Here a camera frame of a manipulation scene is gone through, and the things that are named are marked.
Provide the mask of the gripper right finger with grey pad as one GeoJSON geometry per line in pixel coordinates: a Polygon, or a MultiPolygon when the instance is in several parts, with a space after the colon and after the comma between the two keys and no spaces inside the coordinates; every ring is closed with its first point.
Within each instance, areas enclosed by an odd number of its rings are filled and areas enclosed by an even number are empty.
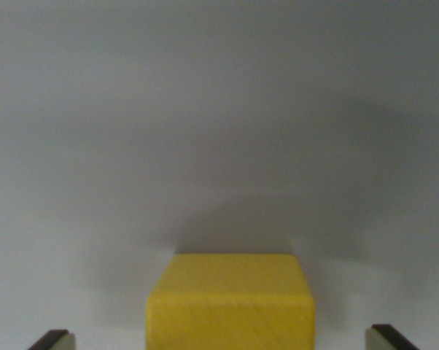
{"type": "Polygon", "coordinates": [[[390,324],[373,324],[365,330],[365,350],[419,350],[390,324]]]}

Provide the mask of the gripper left finger with grey pad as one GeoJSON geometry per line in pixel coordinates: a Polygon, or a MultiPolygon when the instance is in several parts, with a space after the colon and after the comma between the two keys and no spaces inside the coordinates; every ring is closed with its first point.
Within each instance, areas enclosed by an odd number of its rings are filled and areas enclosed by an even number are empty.
{"type": "Polygon", "coordinates": [[[68,330],[49,330],[28,350],[75,350],[75,334],[68,330]]]}

